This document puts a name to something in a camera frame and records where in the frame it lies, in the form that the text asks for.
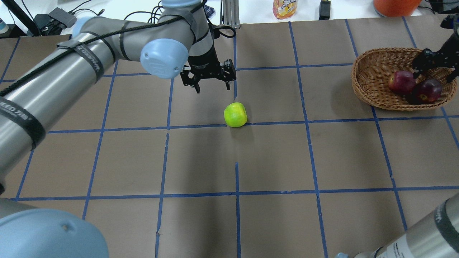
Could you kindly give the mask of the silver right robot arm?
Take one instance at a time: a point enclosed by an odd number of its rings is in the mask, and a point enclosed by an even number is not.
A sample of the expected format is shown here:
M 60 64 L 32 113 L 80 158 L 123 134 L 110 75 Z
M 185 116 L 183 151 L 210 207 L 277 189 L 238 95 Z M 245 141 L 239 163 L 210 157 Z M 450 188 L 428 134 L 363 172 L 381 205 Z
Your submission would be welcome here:
M 354 93 L 374 107 L 413 111 L 433 109 L 446 104 L 456 94 L 458 77 L 458 14 L 449 14 L 440 25 L 453 33 L 438 51 L 415 48 L 379 48 L 361 54 L 352 66 Z M 403 93 L 383 89 L 370 93 L 368 85 L 380 78 L 383 66 L 394 74 L 388 85 L 400 83 L 396 68 L 405 68 L 413 89 Z M 410 227 L 405 233 L 375 251 L 359 253 L 357 258 L 457 258 L 459 196 L 454 195 Z

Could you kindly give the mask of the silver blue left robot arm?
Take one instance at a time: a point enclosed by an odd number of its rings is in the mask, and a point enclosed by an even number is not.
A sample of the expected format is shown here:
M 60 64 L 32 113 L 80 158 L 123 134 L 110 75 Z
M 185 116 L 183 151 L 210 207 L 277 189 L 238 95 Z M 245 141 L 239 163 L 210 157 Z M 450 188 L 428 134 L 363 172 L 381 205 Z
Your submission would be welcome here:
M 200 92 L 200 80 L 236 80 L 233 61 L 218 60 L 218 26 L 204 0 L 164 0 L 156 24 L 83 18 L 72 38 L 1 91 L 1 193 L 14 166 L 118 60 L 140 62 L 163 80 L 180 76 Z M 40 209 L 1 198 L 2 258 L 108 258 L 93 224 L 65 211 Z

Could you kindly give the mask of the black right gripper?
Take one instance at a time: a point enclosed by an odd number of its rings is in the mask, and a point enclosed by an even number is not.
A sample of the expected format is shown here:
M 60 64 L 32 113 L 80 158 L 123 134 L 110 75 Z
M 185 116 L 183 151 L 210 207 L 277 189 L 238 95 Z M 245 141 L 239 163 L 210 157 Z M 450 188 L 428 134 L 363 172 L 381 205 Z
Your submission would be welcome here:
M 446 81 L 451 83 L 458 77 L 459 67 L 459 15 L 450 14 L 444 18 L 440 24 L 441 28 L 452 29 L 452 35 L 446 40 L 438 51 L 423 49 L 412 61 L 414 70 L 413 78 L 416 80 L 426 71 L 442 68 L 453 68 L 454 70 L 446 77 Z

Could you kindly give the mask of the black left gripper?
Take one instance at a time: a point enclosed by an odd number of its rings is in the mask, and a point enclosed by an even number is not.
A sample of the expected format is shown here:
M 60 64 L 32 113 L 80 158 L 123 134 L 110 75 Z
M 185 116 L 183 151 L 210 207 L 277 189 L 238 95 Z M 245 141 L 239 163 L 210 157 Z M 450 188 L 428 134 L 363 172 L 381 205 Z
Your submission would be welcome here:
M 200 80 L 215 78 L 225 82 L 227 90 L 231 90 L 231 82 L 237 79 L 236 68 L 231 59 L 224 62 L 218 60 L 217 51 L 212 46 L 207 52 L 198 56 L 188 56 L 188 66 L 184 65 L 180 72 L 183 85 L 193 86 L 200 93 Z

